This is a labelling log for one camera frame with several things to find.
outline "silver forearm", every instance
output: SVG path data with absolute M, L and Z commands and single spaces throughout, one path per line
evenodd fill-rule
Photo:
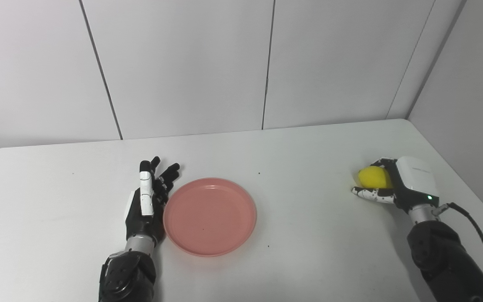
M 152 256 L 154 252 L 154 241 L 151 237 L 146 235 L 135 235 L 130 236 L 128 241 L 126 241 L 126 248 L 124 248 L 125 252 L 135 250 L 137 252 L 142 252 L 148 254 L 148 256 Z
M 416 225 L 423 221 L 439 220 L 439 217 L 434 215 L 434 210 L 436 209 L 431 204 L 416 205 L 408 212 L 408 215 L 411 218 L 411 222 Z

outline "pink plate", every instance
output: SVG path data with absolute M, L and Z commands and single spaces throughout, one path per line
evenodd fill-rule
M 220 256 L 242 245 L 253 232 L 257 210 L 239 185 L 202 178 L 182 186 L 169 199 L 163 224 L 182 250 L 203 257 Z

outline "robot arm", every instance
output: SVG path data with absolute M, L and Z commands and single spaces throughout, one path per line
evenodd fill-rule
M 168 167 L 155 178 L 159 157 L 140 164 L 140 187 L 134 192 L 126 217 L 125 250 L 110 255 L 100 273 L 99 302 L 150 302 L 156 269 L 154 248 L 165 237 L 163 208 L 180 165 Z
M 415 265 L 421 270 L 438 302 L 483 302 L 483 272 L 463 247 L 458 234 L 439 215 L 454 208 L 474 220 L 454 203 L 439 207 L 439 192 L 427 163 L 414 157 L 381 159 L 372 164 L 384 168 L 393 189 L 354 187 L 352 192 L 366 199 L 394 203 L 413 223 L 408 244 Z

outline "yellow sponge ball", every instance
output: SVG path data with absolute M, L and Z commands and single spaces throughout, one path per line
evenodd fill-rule
M 389 173 L 381 167 L 369 166 L 359 171 L 359 182 L 366 188 L 392 189 Z

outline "tabletop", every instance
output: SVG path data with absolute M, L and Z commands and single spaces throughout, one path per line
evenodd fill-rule
M 229 254 L 200 258 L 167 238 L 155 250 L 156 301 L 433 301 L 410 259 L 412 224 L 393 205 L 350 192 L 380 157 L 428 162 L 441 203 L 483 203 L 406 120 L 0 149 L 0 302 L 90 302 L 100 268 L 125 245 L 124 210 L 138 166 L 182 165 L 174 190 L 203 177 L 241 185 L 257 224 Z M 468 220 L 447 211 L 483 270 Z

